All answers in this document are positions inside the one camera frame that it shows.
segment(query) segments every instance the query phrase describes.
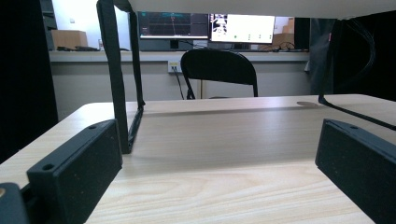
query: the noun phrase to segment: monitor stand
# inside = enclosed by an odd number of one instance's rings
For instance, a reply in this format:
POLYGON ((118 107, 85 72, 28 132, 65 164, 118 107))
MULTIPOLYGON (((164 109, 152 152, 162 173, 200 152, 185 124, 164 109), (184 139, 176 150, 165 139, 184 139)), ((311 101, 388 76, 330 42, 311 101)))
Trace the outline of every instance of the monitor stand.
POLYGON ((171 40, 170 42, 170 49, 178 49, 178 40, 171 40))
POLYGON ((236 49, 236 50, 239 50, 239 49, 250 49, 250 44, 235 43, 235 44, 233 44, 233 49, 236 49))

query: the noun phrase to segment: black metal frame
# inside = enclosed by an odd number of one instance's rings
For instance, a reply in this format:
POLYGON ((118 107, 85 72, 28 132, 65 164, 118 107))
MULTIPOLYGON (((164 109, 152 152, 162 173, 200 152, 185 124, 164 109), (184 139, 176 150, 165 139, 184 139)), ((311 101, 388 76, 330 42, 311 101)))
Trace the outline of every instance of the black metal frame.
POLYGON ((127 0, 99 0, 96 7, 110 72, 114 116, 119 123, 121 151, 122 154, 130 154, 140 126, 140 121, 143 117, 145 105, 143 100, 139 45, 137 39, 137 16, 127 0), (137 112, 134 115, 134 120, 129 130, 127 127, 125 89, 120 64, 120 44, 114 6, 128 13, 130 23, 130 41, 137 95, 137 112))

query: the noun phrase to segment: desk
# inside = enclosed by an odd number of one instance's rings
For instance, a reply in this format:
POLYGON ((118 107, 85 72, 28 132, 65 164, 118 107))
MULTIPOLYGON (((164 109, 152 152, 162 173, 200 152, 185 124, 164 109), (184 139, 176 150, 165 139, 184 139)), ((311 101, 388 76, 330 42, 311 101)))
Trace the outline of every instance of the desk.
MULTIPOLYGON (((335 105, 396 123, 396 103, 329 95, 335 105)), ((323 105, 317 96, 147 102, 123 168, 88 223, 372 223, 315 165, 323 119, 357 125, 396 144, 395 132, 323 105)), ((135 103, 127 103, 132 122, 135 103)), ((0 182, 85 127, 113 118, 84 105, 0 165, 0 182)))

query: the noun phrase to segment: white wall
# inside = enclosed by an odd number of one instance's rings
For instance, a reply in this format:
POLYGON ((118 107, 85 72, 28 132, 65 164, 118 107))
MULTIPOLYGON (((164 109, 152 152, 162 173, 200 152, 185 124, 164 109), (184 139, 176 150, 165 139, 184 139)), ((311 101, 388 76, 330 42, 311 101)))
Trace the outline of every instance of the white wall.
MULTIPOLYGON (((99 48, 102 39, 96 12, 97 0, 52 0, 58 30, 80 30, 87 34, 88 46, 99 48)), ((128 14, 116 7, 120 47, 131 49, 128 14)))

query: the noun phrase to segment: screw hole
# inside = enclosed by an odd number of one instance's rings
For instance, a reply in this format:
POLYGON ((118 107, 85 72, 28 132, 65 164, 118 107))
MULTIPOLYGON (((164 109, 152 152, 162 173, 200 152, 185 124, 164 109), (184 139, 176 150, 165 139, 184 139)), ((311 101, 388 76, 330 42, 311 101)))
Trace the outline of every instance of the screw hole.
POLYGON ((53 165, 52 165, 52 164, 47 164, 47 165, 43 166, 43 170, 44 170, 44 171, 48 171, 48 170, 50 170, 50 169, 52 169, 52 168, 53 168, 53 165))

